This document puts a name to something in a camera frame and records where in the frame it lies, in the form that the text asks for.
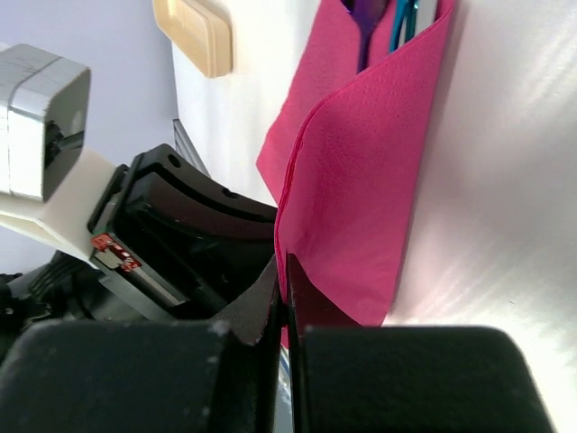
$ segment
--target background wall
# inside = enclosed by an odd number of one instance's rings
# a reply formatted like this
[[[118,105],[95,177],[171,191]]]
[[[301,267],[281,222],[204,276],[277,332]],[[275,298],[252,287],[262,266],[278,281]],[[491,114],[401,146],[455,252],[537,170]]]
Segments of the background wall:
[[[152,1],[4,2],[0,42],[29,43],[92,69],[86,146],[110,161],[129,163],[138,152],[173,143],[172,56]],[[0,227],[0,273],[30,270],[51,254]]]

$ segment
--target folded cloth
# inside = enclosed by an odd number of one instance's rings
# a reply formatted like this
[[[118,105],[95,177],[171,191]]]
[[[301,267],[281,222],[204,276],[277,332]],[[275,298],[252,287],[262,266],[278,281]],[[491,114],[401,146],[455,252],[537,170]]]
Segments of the folded cloth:
[[[360,35],[340,0],[322,0],[258,168],[279,203],[275,243],[362,325],[380,325],[398,284],[418,166],[454,0],[388,53],[394,2],[356,74]]]

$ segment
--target table surface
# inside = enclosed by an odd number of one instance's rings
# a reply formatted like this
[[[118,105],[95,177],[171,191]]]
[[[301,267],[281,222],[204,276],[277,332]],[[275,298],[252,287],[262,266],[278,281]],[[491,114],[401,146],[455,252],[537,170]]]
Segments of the table surface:
[[[234,73],[204,79],[173,47],[179,117],[216,180],[270,203],[254,163],[318,0],[208,3]],[[559,431],[577,425],[576,28],[573,0],[459,2],[384,323],[505,330]]]

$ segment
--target purple spoon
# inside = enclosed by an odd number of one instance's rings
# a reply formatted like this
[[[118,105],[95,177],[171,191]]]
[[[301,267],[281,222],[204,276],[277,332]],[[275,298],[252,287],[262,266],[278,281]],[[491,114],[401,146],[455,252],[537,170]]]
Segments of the purple spoon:
[[[371,35],[385,14],[389,0],[341,0],[341,3],[349,11],[361,31],[361,47],[357,64],[357,73],[359,73],[367,68]]]

